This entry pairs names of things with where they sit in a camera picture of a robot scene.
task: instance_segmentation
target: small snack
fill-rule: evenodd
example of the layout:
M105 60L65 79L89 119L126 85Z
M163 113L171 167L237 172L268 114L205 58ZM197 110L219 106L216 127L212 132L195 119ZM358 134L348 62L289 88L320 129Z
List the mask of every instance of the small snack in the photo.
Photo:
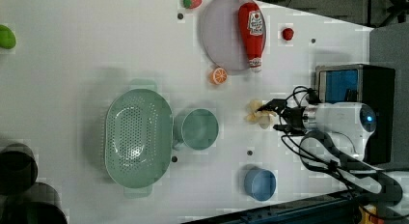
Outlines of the small snack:
M250 114L247 115L246 120L253 124L259 124L263 129L267 129L272 125L272 119L270 115L276 116L277 114L274 111L257 111L262 107L262 101L253 99L249 103Z
M283 30L283 39L286 41L291 41L292 38L294 37L294 30L290 28L286 28Z
M183 7L186 9L195 9L202 4L202 0L183 0Z
M0 47L11 49L15 47L15 35L10 28L0 25Z
M210 74L210 82L219 85L228 79L228 73L223 68L217 68Z

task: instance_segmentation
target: orange slice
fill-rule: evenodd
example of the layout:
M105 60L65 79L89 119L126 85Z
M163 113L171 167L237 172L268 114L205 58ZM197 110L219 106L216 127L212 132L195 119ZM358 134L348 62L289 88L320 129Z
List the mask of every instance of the orange slice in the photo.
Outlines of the orange slice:
M219 85L228 79L228 74L223 68L217 68L210 74L210 81L213 84Z

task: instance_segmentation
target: green fruit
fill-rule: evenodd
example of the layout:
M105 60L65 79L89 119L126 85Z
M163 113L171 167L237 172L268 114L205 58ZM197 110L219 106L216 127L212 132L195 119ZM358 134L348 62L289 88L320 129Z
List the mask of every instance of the green fruit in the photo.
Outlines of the green fruit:
M15 35L4 25L0 25L0 47L7 49L15 47Z

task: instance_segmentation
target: red object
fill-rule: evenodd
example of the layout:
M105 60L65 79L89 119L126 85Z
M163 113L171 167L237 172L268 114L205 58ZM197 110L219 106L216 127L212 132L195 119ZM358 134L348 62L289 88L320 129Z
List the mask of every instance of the red object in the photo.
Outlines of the red object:
M286 28L283 30L283 39L286 41L291 41L292 37L294 37L294 30L290 28Z
M378 218L376 218L376 217L374 217L374 216L371 216L371 217L369 218L369 220L370 220L370 222L372 222L373 224L384 224L384 223L385 223L384 220L378 219Z
M186 9L195 9L202 4L202 0L183 0L183 6Z
M241 39L246 47L250 69L261 71L261 54L264 38L264 24L261 11L255 3L246 3L238 10L238 26Z

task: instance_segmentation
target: white plate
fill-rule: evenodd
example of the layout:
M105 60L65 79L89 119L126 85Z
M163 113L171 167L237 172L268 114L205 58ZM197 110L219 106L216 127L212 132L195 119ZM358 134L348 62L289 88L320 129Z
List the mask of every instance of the white plate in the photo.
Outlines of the white plate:
M202 39L204 49L210 59L219 67L229 71L247 70L246 48L241 40L238 27L238 10L245 3L254 0L213 0L206 8L202 17ZM265 46L266 30L264 17L263 48Z

